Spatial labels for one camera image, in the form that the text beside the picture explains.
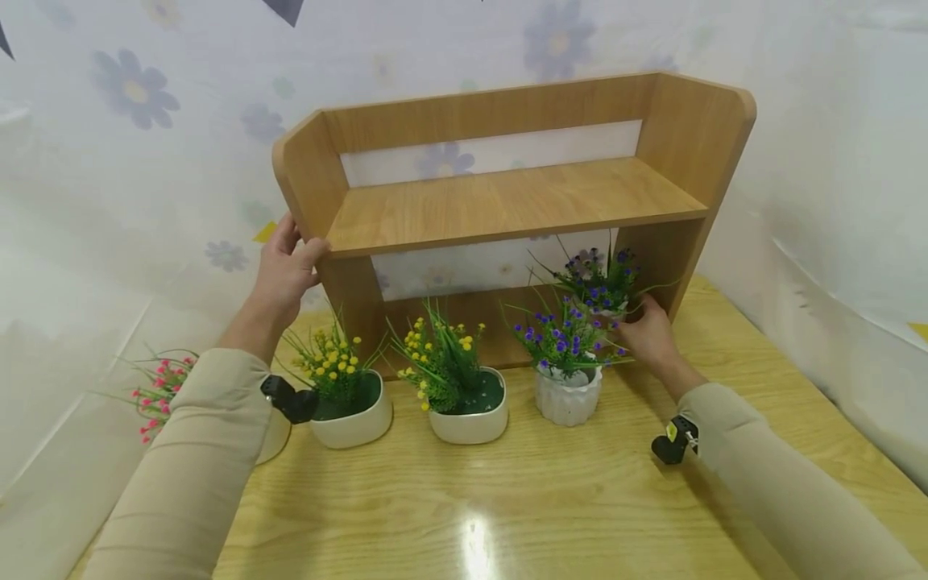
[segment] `white square pot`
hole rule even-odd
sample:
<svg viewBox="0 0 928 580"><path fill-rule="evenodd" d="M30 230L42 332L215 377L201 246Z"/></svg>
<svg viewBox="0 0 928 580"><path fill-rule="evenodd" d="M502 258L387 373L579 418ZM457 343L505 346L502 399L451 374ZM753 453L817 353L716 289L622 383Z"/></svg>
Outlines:
<svg viewBox="0 0 928 580"><path fill-rule="evenodd" d="M261 453L258 454L258 460L255 465L261 465L277 457L290 439L290 421L284 417L284 414L275 408L271 408L271 422L267 425L267 431L264 432L264 442L261 444Z"/></svg>
<svg viewBox="0 0 928 580"><path fill-rule="evenodd" d="M339 419L309 421L316 439L329 449L347 449L380 439L393 423L393 402L383 388L383 377L376 370L366 372L377 375L380 381L380 397L371 408Z"/></svg>
<svg viewBox="0 0 928 580"><path fill-rule="evenodd" d="M498 439L506 430L506 425L509 424L509 394L506 391L506 380L495 368L480 367L480 370L491 372L499 378L499 384L503 387L503 400L495 409L485 413L442 415L429 411L432 431L442 441L454 445L478 445Z"/></svg>
<svg viewBox="0 0 928 580"><path fill-rule="evenodd" d="M542 369L536 370L535 406L541 411L542 417L564 427L586 423L599 402L602 367L596 367L593 380L583 386L569 386L569 383L551 377Z"/></svg>

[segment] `black clip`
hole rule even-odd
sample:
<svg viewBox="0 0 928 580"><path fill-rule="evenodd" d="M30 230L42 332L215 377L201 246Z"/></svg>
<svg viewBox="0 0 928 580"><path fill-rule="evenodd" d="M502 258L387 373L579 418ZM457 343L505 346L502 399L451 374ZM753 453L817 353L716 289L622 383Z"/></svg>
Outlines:
<svg viewBox="0 0 928 580"><path fill-rule="evenodd" d="M670 420L666 435L660 435L651 442L651 451L664 465L682 463L687 447L699 453L699 427L682 415Z"/></svg>
<svg viewBox="0 0 928 580"><path fill-rule="evenodd" d="M277 375L264 379L261 392L293 425L312 419L319 407L319 393L313 389L295 391L283 377Z"/></svg>

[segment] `wooden desk organizer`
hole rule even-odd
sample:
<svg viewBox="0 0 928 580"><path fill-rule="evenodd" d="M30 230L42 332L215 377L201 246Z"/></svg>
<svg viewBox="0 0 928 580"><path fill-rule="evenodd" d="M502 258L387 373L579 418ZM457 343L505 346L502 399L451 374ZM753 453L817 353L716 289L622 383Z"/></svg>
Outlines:
<svg viewBox="0 0 928 580"><path fill-rule="evenodd" d="M673 317L755 114L747 91L664 72L325 109L276 142L274 172L303 237L331 242L317 269L345 331L368 353L386 316L399 330L421 314L421 299L383 300L370 259L378 253L619 227L614 245L638 255L642 287L679 280L654 291ZM340 157L637 119L638 150L624 159L349 188ZM442 304L455 322L486 323L485 365L525 365L500 301L532 308L537 298L517 288Z"/></svg>

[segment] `fabric backdrop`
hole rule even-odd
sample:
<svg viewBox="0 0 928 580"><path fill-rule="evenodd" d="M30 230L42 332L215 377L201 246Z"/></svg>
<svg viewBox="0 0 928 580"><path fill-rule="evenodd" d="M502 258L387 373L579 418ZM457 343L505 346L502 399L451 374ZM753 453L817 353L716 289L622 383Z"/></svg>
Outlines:
<svg viewBox="0 0 928 580"><path fill-rule="evenodd" d="M270 165L286 128L322 107L644 70L754 92L700 269L928 485L926 32L924 0L6 0L0 561L63 577L106 517L143 448L132 409L99 393L135 386L117 356L215 340L286 209ZM382 183L630 155L637 134L344 161L353 184ZM542 237L376 266L388 299L516 286L527 250L562 256Z"/></svg>

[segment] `person's right hand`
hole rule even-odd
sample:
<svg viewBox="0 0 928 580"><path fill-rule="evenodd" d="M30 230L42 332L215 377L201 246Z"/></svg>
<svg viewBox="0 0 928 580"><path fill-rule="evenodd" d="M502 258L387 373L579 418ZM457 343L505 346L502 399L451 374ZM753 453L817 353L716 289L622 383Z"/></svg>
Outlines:
<svg viewBox="0 0 928 580"><path fill-rule="evenodd" d="M644 363L659 380L670 397L680 397L707 382L706 378L683 358L674 342L670 319L649 294L641 296L644 315L638 322L619 325L619 336L638 361Z"/></svg>
<svg viewBox="0 0 928 580"><path fill-rule="evenodd" d="M680 353L667 313L650 294L641 296L641 308L644 314L638 322L619 325L623 346L652 370L662 363L676 361Z"/></svg>

